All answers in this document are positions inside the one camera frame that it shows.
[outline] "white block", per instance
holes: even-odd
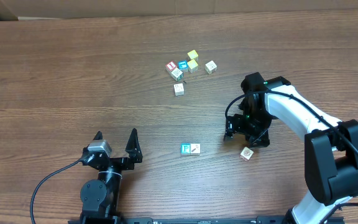
[[[183,78],[183,72],[179,70],[179,68],[175,68],[174,71],[172,71],[171,76],[174,80],[179,81]]]
[[[240,153],[240,157],[241,159],[245,160],[245,161],[249,161],[249,159],[251,158],[251,156],[253,155],[253,151],[250,150],[248,147],[245,147],[242,152]]]
[[[175,96],[182,96],[185,94],[185,88],[182,83],[174,84],[173,89],[175,90]]]
[[[191,155],[200,155],[201,154],[200,144],[190,144],[190,154]]]
[[[217,69],[217,66],[214,61],[210,61],[205,64],[205,70],[208,72],[208,74],[212,74]]]

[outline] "cardboard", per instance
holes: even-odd
[[[0,0],[0,19],[358,9],[354,0]]]
[[[4,0],[17,17],[116,17],[175,15],[175,0]]]
[[[215,0],[177,0],[176,12],[186,14],[212,14],[215,10]]]
[[[215,13],[358,9],[353,0],[216,0]]]
[[[3,0],[0,0],[0,20],[2,21],[14,21],[17,20],[11,10],[5,5]]]

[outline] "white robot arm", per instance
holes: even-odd
[[[246,76],[241,88],[244,95],[226,109],[225,139],[240,133],[249,147],[267,147],[272,119],[280,119],[305,142],[305,180],[309,190],[287,212],[283,223],[320,223],[336,205],[358,196],[358,157],[336,134],[345,136],[358,150],[357,121],[342,122],[322,112],[283,77],[265,81],[259,73],[253,73]],[[244,114],[228,116],[230,106],[241,98],[239,108]],[[346,151],[346,156],[334,159],[333,151],[337,149]]]
[[[293,95],[298,99],[301,99],[308,104],[314,111],[328,121],[332,126],[337,126],[340,119],[334,118],[317,107],[312,105],[309,101],[304,99],[292,85],[282,85],[272,89],[273,91],[279,91],[289,95]],[[288,97],[266,93],[265,94],[265,106],[268,113],[282,120],[292,131],[294,131],[298,137],[304,141],[305,135],[312,132],[315,129],[327,130],[325,124],[319,121],[316,116],[310,113],[305,107],[301,106],[298,102]],[[292,216],[297,224],[314,224],[319,223],[335,205],[339,203],[347,202],[352,197],[347,196],[335,201],[332,205],[325,206],[323,203],[319,203],[308,190],[302,201],[295,205],[292,210]]]

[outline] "toy block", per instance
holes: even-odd
[[[190,144],[190,154],[191,155],[200,155],[201,154],[200,144]]]
[[[183,78],[183,72],[181,72],[181,70],[179,70],[179,68],[175,68],[171,72],[171,76],[174,80],[176,80],[178,82],[179,80],[181,80]]]
[[[245,147],[242,152],[240,153],[240,158],[245,160],[245,161],[249,161],[249,159],[251,158],[251,156],[253,155],[253,151],[250,150],[248,147]]]
[[[214,61],[210,61],[205,64],[205,70],[208,72],[208,74],[212,74],[217,69],[217,66]]]
[[[193,73],[193,72],[197,71],[197,69],[198,69],[198,64],[194,59],[187,62],[187,65],[189,66],[190,73]]]
[[[189,143],[182,143],[180,146],[180,154],[182,154],[183,156],[190,156],[191,155],[190,146],[191,144]]]
[[[173,61],[170,61],[168,64],[165,65],[165,69],[167,70],[167,72],[169,72],[169,74],[171,74],[175,68],[177,68],[177,65],[175,65],[175,62]]]
[[[175,90],[175,96],[182,96],[185,94],[183,83],[174,84],[173,89]]]
[[[189,67],[187,66],[187,61],[185,61],[185,60],[181,61],[181,62],[178,62],[178,68],[182,72],[188,72],[189,71]]]
[[[196,60],[198,62],[198,54],[196,50],[192,50],[191,52],[187,53],[188,60]]]

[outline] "wooden table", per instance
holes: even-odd
[[[200,69],[175,96],[164,65],[193,49]],[[210,60],[218,70],[207,75]],[[30,223],[35,186],[77,160],[98,130],[125,156],[132,128],[144,162],[124,173],[127,217],[285,214],[307,190],[297,136],[274,121],[271,145],[249,162],[239,158],[243,136],[222,141],[224,110],[255,71],[358,120],[358,10],[0,22],[0,223]],[[201,155],[181,157],[183,142],[201,143]],[[96,177],[77,165],[48,180],[37,223],[78,218],[80,189]],[[358,208],[336,215],[358,223]]]

